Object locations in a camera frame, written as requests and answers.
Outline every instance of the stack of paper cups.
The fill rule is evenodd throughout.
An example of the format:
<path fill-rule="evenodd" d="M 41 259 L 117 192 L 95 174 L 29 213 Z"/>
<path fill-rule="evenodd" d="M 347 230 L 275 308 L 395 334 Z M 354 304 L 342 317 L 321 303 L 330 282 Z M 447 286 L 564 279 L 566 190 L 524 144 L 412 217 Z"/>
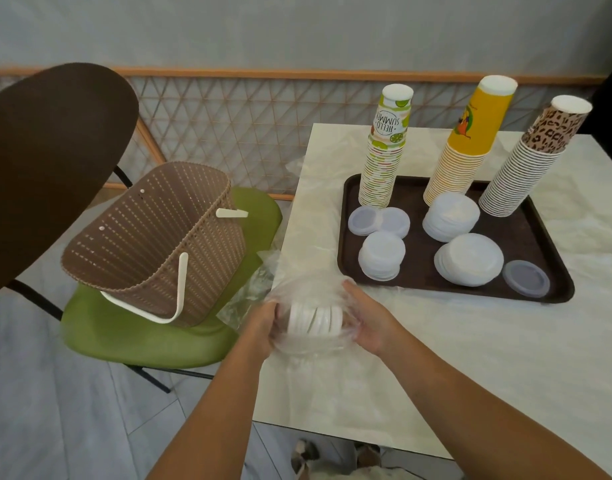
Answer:
<path fill-rule="evenodd" d="M 592 110 L 575 96 L 557 96 L 524 133 L 479 199 L 495 217 L 511 215 L 566 149 Z"/>
<path fill-rule="evenodd" d="M 383 88 L 368 135 L 366 163 L 361 173 L 359 202 L 378 209 L 388 207 L 397 167 L 406 144 L 413 89 L 404 84 Z"/>
<path fill-rule="evenodd" d="M 428 205 L 441 193 L 465 194 L 470 188 L 516 90 L 517 81 L 503 75 L 487 75 L 479 82 L 423 193 Z"/>

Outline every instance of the marble table top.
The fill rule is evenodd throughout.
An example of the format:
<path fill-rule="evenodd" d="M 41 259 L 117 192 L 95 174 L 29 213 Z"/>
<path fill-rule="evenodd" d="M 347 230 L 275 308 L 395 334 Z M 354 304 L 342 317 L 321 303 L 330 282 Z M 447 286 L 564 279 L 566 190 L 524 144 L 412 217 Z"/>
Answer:
<path fill-rule="evenodd" d="M 343 183 L 361 173 L 369 127 L 315 124 L 278 276 L 339 273 Z M 429 177 L 450 130 L 410 128 L 399 175 Z M 490 180 L 521 133 L 500 132 Z M 572 278 L 556 305 L 366 287 L 438 355 L 612 474 L 612 161 L 577 135 L 532 193 Z M 391 372 L 356 345 L 262 368 L 254 420 L 450 458 Z"/>

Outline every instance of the white wall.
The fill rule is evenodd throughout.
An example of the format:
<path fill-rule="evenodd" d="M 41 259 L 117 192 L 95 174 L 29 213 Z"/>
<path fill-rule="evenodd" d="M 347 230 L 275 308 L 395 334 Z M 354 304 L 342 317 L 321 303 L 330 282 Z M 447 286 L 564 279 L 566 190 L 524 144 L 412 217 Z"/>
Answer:
<path fill-rule="evenodd" d="M 612 0 L 0 0 L 0 65 L 606 74 Z"/>

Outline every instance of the perforated basket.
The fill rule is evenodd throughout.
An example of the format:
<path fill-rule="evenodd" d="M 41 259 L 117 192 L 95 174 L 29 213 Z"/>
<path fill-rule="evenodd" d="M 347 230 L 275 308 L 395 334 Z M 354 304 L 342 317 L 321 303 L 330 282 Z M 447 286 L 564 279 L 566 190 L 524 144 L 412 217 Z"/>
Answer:
<path fill-rule="evenodd" d="M 184 307 L 172 324 L 202 322 L 246 253 L 230 180 L 208 166 L 170 162 L 128 189 L 66 247 L 62 267 L 77 281 L 140 310 L 177 309 L 179 256 L 188 253 Z"/>

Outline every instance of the tray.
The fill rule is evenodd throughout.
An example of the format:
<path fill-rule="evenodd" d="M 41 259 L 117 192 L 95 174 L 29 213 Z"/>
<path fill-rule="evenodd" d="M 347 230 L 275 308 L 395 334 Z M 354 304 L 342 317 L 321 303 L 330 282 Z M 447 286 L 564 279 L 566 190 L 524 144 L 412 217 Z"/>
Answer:
<path fill-rule="evenodd" d="M 399 275 L 389 282 L 378 282 L 368 278 L 359 267 L 357 257 L 365 236 L 348 230 L 348 216 L 359 207 L 359 180 L 353 175 L 343 186 L 342 217 L 339 231 L 337 264 L 346 276 L 365 285 L 400 286 L 422 290 L 448 291 L 496 298 L 538 301 L 541 303 L 564 303 L 574 295 L 574 283 L 557 249 L 544 227 L 530 197 L 509 217 L 493 217 L 481 212 L 481 217 L 472 232 L 486 235 L 503 251 L 505 261 L 524 259 L 543 269 L 550 279 L 550 291 L 542 298 L 529 298 L 511 289 L 499 275 L 484 286 L 470 288 L 454 285 L 444 280 L 434 267 L 434 254 L 443 246 L 422 228 L 422 220 L 428 211 L 423 201 L 423 191 L 428 184 L 426 177 L 397 177 L 390 200 L 391 207 L 399 207 L 410 217 L 410 232 L 404 238 L 406 257 Z M 488 182 L 473 182 L 466 193 L 475 202 L 484 192 Z"/>

